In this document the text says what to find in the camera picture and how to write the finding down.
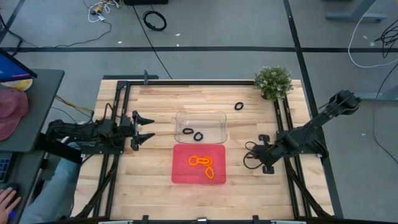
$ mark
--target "keyboard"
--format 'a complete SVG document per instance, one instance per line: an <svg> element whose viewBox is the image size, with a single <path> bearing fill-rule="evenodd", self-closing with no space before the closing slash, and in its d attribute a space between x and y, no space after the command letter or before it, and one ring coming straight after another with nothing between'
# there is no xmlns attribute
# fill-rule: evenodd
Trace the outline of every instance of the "keyboard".
<svg viewBox="0 0 398 224"><path fill-rule="evenodd" d="M12 152L0 152L0 183L7 182L13 158L15 155Z"/></svg>

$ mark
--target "metal leg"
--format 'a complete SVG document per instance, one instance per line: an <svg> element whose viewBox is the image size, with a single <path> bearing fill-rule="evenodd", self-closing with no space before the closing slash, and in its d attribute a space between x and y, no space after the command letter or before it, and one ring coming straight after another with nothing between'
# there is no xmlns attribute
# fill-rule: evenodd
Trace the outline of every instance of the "metal leg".
<svg viewBox="0 0 398 224"><path fill-rule="evenodd" d="M384 14L366 13L376 0L363 0L353 12L328 12L327 19L333 19L346 22L358 22L364 15L363 22L380 22L386 19Z"/></svg>
<svg viewBox="0 0 398 224"><path fill-rule="evenodd" d="M360 97L362 100L376 100L376 101L398 101L398 85L392 87L391 89L380 93L376 99L377 93L355 93L356 96Z"/></svg>

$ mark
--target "black floor strip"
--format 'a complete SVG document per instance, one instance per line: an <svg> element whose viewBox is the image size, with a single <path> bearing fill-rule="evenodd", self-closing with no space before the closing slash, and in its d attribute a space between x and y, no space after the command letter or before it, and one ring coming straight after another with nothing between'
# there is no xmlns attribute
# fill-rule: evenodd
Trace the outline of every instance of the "black floor strip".
<svg viewBox="0 0 398 224"><path fill-rule="evenodd" d="M15 47L4 47L7 52ZM293 47L155 47L156 52L295 52ZM19 52L152 52L151 47L60 47L35 48L22 47Z"/></svg>
<svg viewBox="0 0 398 224"><path fill-rule="evenodd" d="M382 53L382 48L351 48L351 53ZM340 47L302 47L302 52L308 53L348 53L348 48ZM393 48L390 52L398 52L397 48Z"/></svg>
<svg viewBox="0 0 398 224"><path fill-rule="evenodd" d="M3 47L7 52L14 52L15 47ZM251 46L229 46L229 47L155 47L156 52L296 52L295 47L251 47ZM381 53L381 48L353 48L352 53ZM19 52L152 52L150 47L60 47L60 48L35 48L22 47ZM322 48L304 47L302 52L306 53L347 53L347 48Z"/></svg>
<svg viewBox="0 0 398 224"><path fill-rule="evenodd" d="M294 45L295 45L295 49L296 49L298 64L300 65L300 69L301 69L301 73L302 73L302 77L303 77L304 89L305 89L305 92L307 95L308 104L310 106L311 115L312 115L312 117L315 117L316 115L318 115L318 108L317 108L317 104L315 103L315 97L313 95L310 77L308 75L307 66L305 65L303 50L300 45L299 36L297 35L297 30L296 30L296 26L294 23L292 9L290 8L289 0L284 0L284 6L285 6L287 19L289 21L290 31L292 33L292 37L293 37L293 41L294 41ZM325 143L322 129L321 128L318 129L317 133L318 133L318 135L320 135L320 139L323 140L322 142ZM333 176L331 164L328 159L326 162L323 162L323 167L325 169L325 174L326 174L325 176L326 176L326 181L328 183L329 194L331 197L331 203L333 206L334 214L338 218L343 218L343 211L341 209L340 200L338 198L338 192L337 192L337 188L336 188L335 178Z"/></svg>
<svg viewBox="0 0 398 224"><path fill-rule="evenodd" d="M15 7L14 12L12 12L10 18L8 19L6 25L8 28L11 27L12 23L14 22L15 18L17 17L19 10L21 9L22 5L24 4L25 0L19 0L19 3L17 5L17 7ZM2 42L2 40L4 40L4 37L6 36L6 32L3 30L0 33L0 44Z"/></svg>

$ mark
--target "potted plant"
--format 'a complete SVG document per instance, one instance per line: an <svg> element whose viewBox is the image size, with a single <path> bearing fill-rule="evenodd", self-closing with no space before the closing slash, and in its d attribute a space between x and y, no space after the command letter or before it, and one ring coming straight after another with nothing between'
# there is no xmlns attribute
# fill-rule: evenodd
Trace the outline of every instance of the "potted plant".
<svg viewBox="0 0 398 224"><path fill-rule="evenodd" d="M254 77L256 89L266 100L283 98L289 90L293 90L290 70L287 67L266 66Z"/></svg>

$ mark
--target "person's arm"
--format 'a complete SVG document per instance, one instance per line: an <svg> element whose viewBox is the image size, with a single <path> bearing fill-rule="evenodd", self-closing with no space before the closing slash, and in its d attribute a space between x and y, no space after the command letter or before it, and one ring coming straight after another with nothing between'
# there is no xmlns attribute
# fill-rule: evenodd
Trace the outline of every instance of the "person's arm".
<svg viewBox="0 0 398 224"><path fill-rule="evenodd" d="M14 198L16 193L17 192L15 190L12 190L12 188L10 187L6 190L0 190L0 224L7 224L10 212L21 201L21 197L18 197L17 199L15 199L15 201L11 203L11 200L12 198Z"/></svg>

